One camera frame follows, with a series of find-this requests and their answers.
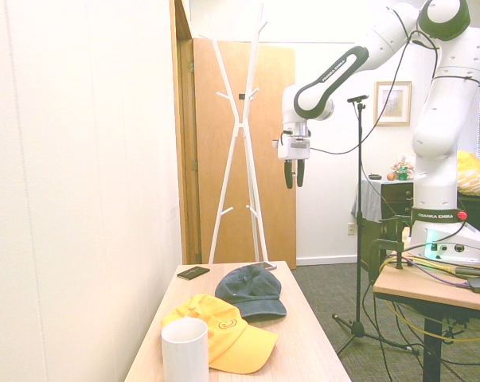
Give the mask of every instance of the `picture frame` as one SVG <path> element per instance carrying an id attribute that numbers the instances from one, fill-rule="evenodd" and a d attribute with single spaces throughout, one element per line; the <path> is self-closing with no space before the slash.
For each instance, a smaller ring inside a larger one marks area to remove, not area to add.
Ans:
<path id="1" fill-rule="evenodd" d="M 391 86 L 392 81 L 377 81 L 374 85 L 374 123 L 377 121 L 377 126 L 409 126 L 412 83 L 411 81 L 396 81 L 390 92 Z M 390 93 L 390 97 L 383 111 L 388 93 Z"/>

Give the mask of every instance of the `dark gray cap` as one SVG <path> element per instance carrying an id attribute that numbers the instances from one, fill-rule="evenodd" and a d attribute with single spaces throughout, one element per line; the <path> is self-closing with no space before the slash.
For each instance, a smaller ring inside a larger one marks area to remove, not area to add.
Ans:
<path id="1" fill-rule="evenodd" d="M 281 318 L 287 314 L 279 300 L 282 285 L 263 267 L 246 265 L 229 272 L 217 285 L 215 296 L 236 306 L 247 322 Z"/>

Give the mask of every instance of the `green light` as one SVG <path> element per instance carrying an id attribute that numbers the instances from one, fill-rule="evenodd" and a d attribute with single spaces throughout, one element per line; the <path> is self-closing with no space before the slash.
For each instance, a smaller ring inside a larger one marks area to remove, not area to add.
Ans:
<path id="1" fill-rule="evenodd" d="M 434 229 L 427 230 L 427 238 L 425 239 L 426 243 L 434 243 L 436 241 L 437 235 Z M 423 250 L 423 255 L 428 259 L 435 259 L 436 255 L 431 250 L 430 245 L 426 245 L 425 249 Z"/>

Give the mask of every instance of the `black desk leg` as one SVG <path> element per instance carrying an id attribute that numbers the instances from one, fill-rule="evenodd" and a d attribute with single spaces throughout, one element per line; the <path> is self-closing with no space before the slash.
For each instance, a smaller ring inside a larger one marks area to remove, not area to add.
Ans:
<path id="1" fill-rule="evenodd" d="M 424 329 L 426 332 L 441 335 L 441 323 L 425 319 Z M 423 382 L 439 382 L 441 367 L 441 342 L 442 340 L 425 334 L 423 343 Z"/>

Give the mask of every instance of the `yellow bag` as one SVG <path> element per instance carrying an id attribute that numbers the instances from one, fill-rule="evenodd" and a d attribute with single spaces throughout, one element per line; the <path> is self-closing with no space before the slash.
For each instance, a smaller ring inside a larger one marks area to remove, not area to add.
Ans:
<path id="1" fill-rule="evenodd" d="M 457 181 L 460 193 L 480 197 L 480 159 L 475 154 L 457 152 Z"/>

